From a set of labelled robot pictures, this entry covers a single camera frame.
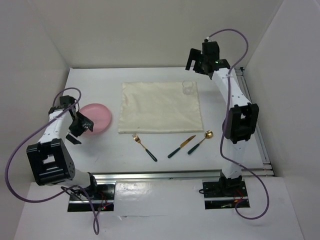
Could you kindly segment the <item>pink plastic plate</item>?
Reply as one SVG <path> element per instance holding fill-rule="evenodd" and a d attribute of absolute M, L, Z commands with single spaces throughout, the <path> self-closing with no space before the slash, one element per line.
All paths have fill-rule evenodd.
<path fill-rule="evenodd" d="M 87 130 L 85 135 L 98 135 L 107 130 L 111 121 L 112 114 L 103 104 L 91 103 L 83 106 L 79 112 L 93 122 L 93 131 Z"/>

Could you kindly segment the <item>clear plastic cup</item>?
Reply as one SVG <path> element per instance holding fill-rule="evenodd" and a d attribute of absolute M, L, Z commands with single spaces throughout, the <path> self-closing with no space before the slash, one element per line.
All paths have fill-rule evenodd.
<path fill-rule="evenodd" d="M 182 82 L 182 92 L 185 95 L 191 95 L 194 92 L 194 82 L 189 80 L 184 80 Z"/>

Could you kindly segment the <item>gold fork green handle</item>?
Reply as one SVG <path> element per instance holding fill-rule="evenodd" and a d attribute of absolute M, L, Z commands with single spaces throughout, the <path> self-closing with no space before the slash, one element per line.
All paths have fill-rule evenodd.
<path fill-rule="evenodd" d="M 133 139 L 134 139 L 134 141 L 135 141 L 136 143 L 140 144 L 140 145 L 143 147 L 143 149 L 145 150 L 145 152 L 151 157 L 151 159 L 152 159 L 154 162 L 157 162 L 157 161 L 158 161 L 158 159 L 142 144 L 141 139 L 139 138 L 139 136 L 138 136 L 137 134 L 134 133 L 134 134 L 132 135 L 132 137 L 133 137 Z"/>

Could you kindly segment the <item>cream cloth placemat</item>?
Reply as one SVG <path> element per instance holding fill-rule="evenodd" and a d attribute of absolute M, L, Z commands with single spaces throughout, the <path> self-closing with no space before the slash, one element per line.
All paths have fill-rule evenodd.
<path fill-rule="evenodd" d="M 198 86 L 190 95 L 180 81 L 122 84 L 119 134 L 177 134 L 204 130 Z"/>

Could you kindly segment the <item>gold spoon green handle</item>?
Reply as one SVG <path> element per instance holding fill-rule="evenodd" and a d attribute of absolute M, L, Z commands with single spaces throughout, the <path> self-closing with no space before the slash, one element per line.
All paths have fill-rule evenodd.
<path fill-rule="evenodd" d="M 214 136 L 213 132 L 211 130 L 208 130 L 204 133 L 204 138 L 197 143 L 195 146 L 193 146 L 188 152 L 188 155 L 191 155 L 202 143 L 203 141 L 207 140 L 207 139 L 211 139 Z"/>

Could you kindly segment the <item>gold knife green handle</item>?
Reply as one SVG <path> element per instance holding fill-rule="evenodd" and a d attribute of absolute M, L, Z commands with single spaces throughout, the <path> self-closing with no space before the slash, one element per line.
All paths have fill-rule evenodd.
<path fill-rule="evenodd" d="M 180 146 L 175 149 L 173 152 L 171 152 L 167 158 L 170 159 L 172 158 L 177 152 L 179 152 L 185 145 L 187 145 L 192 139 L 194 139 L 196 137 L 196 135 L 192 135 L 190 136 L 188 139 L 186 139 L 183 143 L 180 144 Z"/>

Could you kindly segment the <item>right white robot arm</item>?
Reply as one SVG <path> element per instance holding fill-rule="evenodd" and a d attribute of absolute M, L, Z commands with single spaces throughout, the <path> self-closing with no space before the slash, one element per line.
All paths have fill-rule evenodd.
<path fill-rule="evenodd" d="M 227 107 L 227 116 L 222 123 L 223 139 L 228 141 L 228 163 L 222 168 L 218 180 L 218 190 L 223 196 L 230 196 L 242 184 L 242 165 L 245 149 L 256 130 L 259 107 L 244 95 L 226 59 L 220 58 L 220 48 L 216 41 L 205 39 L 202 49 L 192 48 L 185 69 L 206 75 L 212 80 Z"/>

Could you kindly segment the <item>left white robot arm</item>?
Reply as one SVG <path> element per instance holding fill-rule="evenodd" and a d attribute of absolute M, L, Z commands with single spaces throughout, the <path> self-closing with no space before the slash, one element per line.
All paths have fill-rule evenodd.
<path fill-rule="evenodd" d="M 93 174 L 77 170 L 65 141 L 80 145 L 77 137 L 94 130 L 94 122 L 76 110 L 76 99 L 66 95 L 59 98 L 60 105 L 50 108 L 49 120 L 36 144 L 29 145 L 26 154 L 39 186 L 79 185 L 81 194 L 88 200 L 97 197 L 99 187 Z"/>

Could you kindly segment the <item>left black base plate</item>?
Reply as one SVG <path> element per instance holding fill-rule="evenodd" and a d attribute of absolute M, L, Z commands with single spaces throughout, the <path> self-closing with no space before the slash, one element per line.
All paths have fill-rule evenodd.
<path fill-rule="evenodd" d="M 115 183 L 97 185 L 97 192 L 90 196 L 93 209 L 96 212 L 114 211 L 115 186 Z M 80 192 L 80 190 L 72 190 L 69 193 L 68 212 L 90 212 L 91 210 L 89 200 Z"/>

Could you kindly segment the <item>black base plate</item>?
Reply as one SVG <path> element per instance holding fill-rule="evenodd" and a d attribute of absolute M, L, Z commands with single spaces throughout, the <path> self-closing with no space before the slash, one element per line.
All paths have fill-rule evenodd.
<path fill-rule="evenodd" d="M 244 181 L 237 187 L 222 190 L 218 181 L 203 182 L 202 189 L 198 191 L 204 197 L 206 210 L 249 208 L 250 201 Z"/>
<path fill-rule="evenodd" d="M 93 209 L 96 212 L 114 211 L 115 186 L 115 183 L 97 185 L 97 192 L 90 196 Z M 91 210 L 89 200 L 80 192 L 80 190 L 72 190 L 69 193 L 68 212 L 90 212 Z"/>

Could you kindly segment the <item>aluminium front rail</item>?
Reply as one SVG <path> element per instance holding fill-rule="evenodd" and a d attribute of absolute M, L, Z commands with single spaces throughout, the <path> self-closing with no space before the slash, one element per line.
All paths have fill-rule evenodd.
<path fill-rule="evenodd" d="M 96 181 L 219 178 L 219 170 L 93 173 Z"/>

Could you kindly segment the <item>aluminium side rail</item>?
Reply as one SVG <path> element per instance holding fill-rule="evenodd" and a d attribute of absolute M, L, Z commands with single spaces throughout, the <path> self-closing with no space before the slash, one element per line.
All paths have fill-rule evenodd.
<path fill-rule="evenodd" d="M 245 79 L 245 70 L 243 67 L 236 67 L 235 74 L 237 77 L 238 85 L 243 92 L 243 94 L 253 103 L 252 97 L 250 95 L 248 85 Z M 256 124 L 256 129 L 254 135 L 250 138 L 246 148 L 245 148 L 245 160 L 243 164 L 255 171 L 258 175 L 275 176 L 272 163 L 270 161 L 269 155 L 267 153 L 265 141 L 262 136 L 259 124 Z"/>

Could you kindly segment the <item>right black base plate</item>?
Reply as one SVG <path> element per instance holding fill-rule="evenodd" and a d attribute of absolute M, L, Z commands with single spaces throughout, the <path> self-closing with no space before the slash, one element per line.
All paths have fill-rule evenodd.
<path fill-rule="evenodd" d="M 249 208 L 250 201 L 244 181 L 237 187 L 222 190 L 218 181 L 203 182 L 202 189 L 198 191 L 204 197 L 206 210 Z"/>

